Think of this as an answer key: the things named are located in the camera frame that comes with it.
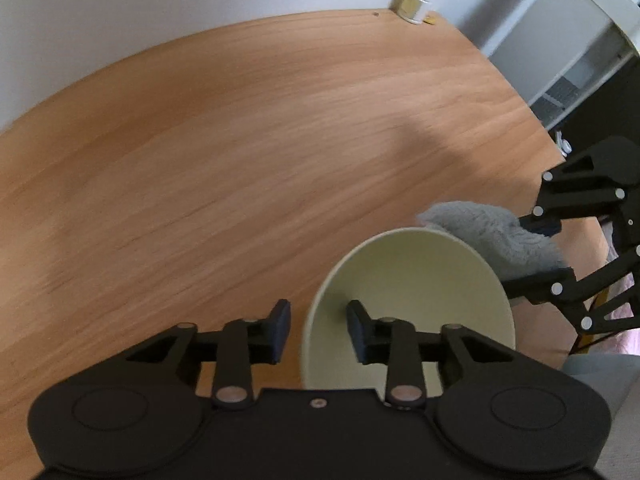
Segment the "white bottle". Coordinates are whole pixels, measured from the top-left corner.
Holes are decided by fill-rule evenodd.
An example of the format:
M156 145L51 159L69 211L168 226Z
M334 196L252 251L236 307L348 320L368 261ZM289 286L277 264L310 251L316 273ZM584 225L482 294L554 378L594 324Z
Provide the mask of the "white bottle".
M402 0L398 7L398 16L409 23L422 23L428 12L433 10L436 0Z

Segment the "white furniture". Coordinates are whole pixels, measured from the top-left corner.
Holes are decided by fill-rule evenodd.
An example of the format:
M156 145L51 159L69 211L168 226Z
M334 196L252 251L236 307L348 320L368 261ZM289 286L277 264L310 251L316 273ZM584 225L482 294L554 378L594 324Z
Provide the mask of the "white furniture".
M551 129L640 52L638 0L536 0L491 62Z

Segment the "bowl rim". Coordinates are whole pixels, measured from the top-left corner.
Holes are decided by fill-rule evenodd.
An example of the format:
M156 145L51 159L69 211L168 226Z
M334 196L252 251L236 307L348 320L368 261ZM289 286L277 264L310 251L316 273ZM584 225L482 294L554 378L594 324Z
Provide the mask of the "bowl rim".
M450 240L454 241L457 244L462 245L463 247L467 248L472 254L473 256L475 256L476 260L480 261L481 265L485 266L485 268L487 268L489 270L489 272L494 276L495 281L500 285L500 290L502 291L502 294L504 296L504 304L507 306L507 312L510 314L509 319L511 320L510 323L510 333L511 333L511 338L509 341L509 346L510 348L514 349L515 345L516 345L516 334L515 334L515 323L513 321L513 314L511 313L511 307L509 304L509 299L507 298L506 293L504 292L504 289L502 288L502 284L500 283L500 279L498 279L498 276L496 276L494 270L490 267L490 265L486 262L486 260L478 253L478 251L476 251L473 247L471 247L469 244L467 244L466 242L462 241L460 238L455 237L454 235L444 231L444 230L440 230L440 229L434 229L434 228L430 228L430 227L400 227L397 229L391 229L389 231L384 231L382 233L379 233L377 235L372 236L371 238L367 238L366 240L364 240L363 242L359 243L357 246L355 246L351 251L349 251L347 254L345 254L339 261L338 263L336 263L332 269L329 271L329 273L327 274L326 278L324 279L324 281L322 282L322 285L320 285L320 287L318 288L318 291L316 292L315 296L314 296L314 300L311 303L311 306L309 307L309 310L306 313L306 318L305 318L305 323L302 329L302 342L300 345L300 378L302 380L302 386L304 389L308 389L308 383L309 383L309 359L310 359L310 336L311 336L311 330L313 328L313 323L314 323L314 318L316 316L316 311L318 310L318 305L320 303L320 299L324 296L324 293L326 292L327 288L329 287L329 284L332 282L333 278L335 277L335 275L338 273L338 271L342 268L342 266L351 258L353 258L353 256L359 252L361 249L363 249L364 247L366 247L367 245L379 240L380 238L384 238L387 236L391 236L394 234L398 234L401 232L427 232L430 234L437 234L439 236L443 236L445 238L449 238Z

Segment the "wooden tabletop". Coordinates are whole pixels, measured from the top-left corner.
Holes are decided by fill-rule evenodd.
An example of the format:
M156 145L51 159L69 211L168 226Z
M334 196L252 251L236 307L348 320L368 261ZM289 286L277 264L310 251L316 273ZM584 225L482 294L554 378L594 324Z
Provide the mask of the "wooden tabletop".
M438 201L525 214L560 161L454 27L387 10L210 30L63 90L0 136L0 478L40 467L37 393L176 322L288 298L284 362L255 377L299 385L300 327L341 256ZM562 237L578 276L602 264L595 221ZM573 341L553 308L515 315L546 362Z

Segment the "circular indentation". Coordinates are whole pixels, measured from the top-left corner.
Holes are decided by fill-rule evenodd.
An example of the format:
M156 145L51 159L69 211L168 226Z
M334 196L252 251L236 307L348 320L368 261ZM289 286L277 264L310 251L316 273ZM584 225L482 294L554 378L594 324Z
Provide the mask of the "circular indentation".
M422 397L422 390L412 384L400 384L393 387L391 396L400 402L414 402Z
M117 431L133 426L146 415L148 402L141 394L124 388L102 388L80 397L73 414L92 430Z
M491 400L491 411L501 423L531 431L552 428L566 415L562 399L528 386L496 394Z
M317 399L312 399L309 405L312 408L324 408L327 405L326 399L322 399L318 397Z
M216 398L221 402L242 402L248 397L242 386L224 386L216 392Z

